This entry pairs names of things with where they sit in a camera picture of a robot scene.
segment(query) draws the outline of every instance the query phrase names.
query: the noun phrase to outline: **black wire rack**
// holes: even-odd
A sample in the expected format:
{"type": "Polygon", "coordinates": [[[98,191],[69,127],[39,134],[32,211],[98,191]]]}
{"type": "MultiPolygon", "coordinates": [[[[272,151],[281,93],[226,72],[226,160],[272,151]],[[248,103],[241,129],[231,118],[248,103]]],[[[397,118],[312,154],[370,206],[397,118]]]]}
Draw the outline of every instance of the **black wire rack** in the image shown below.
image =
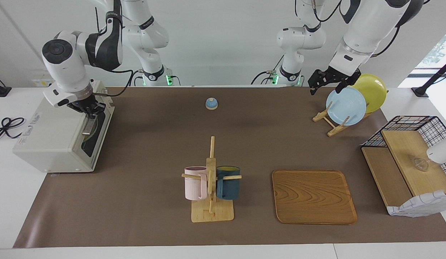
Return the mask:
{"type": "MultiPolygon", "coordinates": [[[[429,147],[446,139],[446,127],[437,116],[397,116],[363,143],[362,147],[387,147],[382,131],[417,131],[429,147]]],[[[446,174],[446,163],[441,167],[446,174]]]]}

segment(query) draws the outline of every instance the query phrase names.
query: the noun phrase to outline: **black metal pole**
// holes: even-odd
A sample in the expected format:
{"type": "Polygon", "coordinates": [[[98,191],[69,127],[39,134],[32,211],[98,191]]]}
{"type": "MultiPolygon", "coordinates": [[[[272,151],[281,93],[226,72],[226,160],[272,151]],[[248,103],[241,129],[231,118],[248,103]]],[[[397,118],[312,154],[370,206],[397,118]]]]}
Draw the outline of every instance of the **black metal pole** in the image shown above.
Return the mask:
{"type": "Polygon", "coordinates": [[[415,93],[417,97],[429,97],[426,94],[427,89],[433,83],[435,83],[440,77],[442,77],[443,74],[445,73],[446,73],[446,65],[440,68],[440,70],[435,75],[433,75],[422,87],[413,87],[412,88],[413,93],[415,93]]]}

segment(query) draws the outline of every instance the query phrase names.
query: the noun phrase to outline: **plate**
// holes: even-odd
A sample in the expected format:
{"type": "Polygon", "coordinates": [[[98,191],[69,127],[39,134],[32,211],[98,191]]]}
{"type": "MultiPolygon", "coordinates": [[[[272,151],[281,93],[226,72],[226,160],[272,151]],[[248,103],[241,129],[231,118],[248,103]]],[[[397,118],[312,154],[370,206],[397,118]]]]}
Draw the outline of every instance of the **plate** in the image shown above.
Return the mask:
{"type": "Polygon", "coordinates": [[[351,126],[361,121],[366,112],[366,102],[364,96],[357,90],[351,87],[344,88],[341,93],[336,91],[331,92],[327,98],[326,107],[331,104],[328,109],[330,118],[341,125],[348,116],[349,120],[344,126],[351,126]]]}
{"type": "Polygon", "coordinates": [[[387,96],[386,84],[377,76],[363,74],[357,82],[350,86],[357,89],[365,98],[367,105],[366,113],[372,113],[381,108],[387,96]]]}

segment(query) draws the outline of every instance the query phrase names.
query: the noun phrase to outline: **yellow plate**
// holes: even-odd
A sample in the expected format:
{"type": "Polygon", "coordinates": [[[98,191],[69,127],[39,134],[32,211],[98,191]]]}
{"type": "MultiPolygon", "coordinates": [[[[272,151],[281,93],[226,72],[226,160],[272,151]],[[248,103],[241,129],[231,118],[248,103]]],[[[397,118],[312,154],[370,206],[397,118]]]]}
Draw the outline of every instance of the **yellow plate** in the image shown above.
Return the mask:
{"type": "Polygon", "coordinates": [[[376,111],[386,100],[386,84],[375,75],[363,74],[351,87],[357,89],[365,97],[367,103],[366,113],[376,111]]]}

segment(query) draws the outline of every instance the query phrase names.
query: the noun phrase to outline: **blue mug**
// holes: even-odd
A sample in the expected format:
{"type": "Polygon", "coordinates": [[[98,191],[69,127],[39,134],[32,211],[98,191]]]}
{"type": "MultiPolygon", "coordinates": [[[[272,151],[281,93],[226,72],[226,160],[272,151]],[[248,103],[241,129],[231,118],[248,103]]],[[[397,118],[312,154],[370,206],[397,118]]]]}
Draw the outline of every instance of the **blue mug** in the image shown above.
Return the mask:
{"type": "Polygon", "coordinates": [[[216,168],[216,196],[223,200],[235,200],[239,197],[240,179],[223,180],[225,176],[240,175],[240,168],[236,166],[218,166],[216,168]]]}

